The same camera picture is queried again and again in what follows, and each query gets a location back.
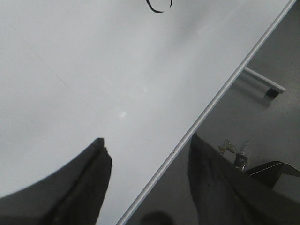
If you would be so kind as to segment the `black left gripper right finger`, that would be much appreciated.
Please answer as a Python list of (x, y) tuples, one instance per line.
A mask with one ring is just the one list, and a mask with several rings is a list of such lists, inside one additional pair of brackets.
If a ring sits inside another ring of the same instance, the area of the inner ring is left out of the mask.
[(300, 223), (298, 202), (239, 171), (197, 134), (191, 138), (187, 170), (200, 225)]

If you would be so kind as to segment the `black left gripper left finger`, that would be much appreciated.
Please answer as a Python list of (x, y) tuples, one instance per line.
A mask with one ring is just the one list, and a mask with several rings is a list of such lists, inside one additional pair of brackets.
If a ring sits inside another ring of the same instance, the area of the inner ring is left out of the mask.
[(94, 225), (110, 182), (103, 138), (46, 178), (0, 199), (2, 225)]

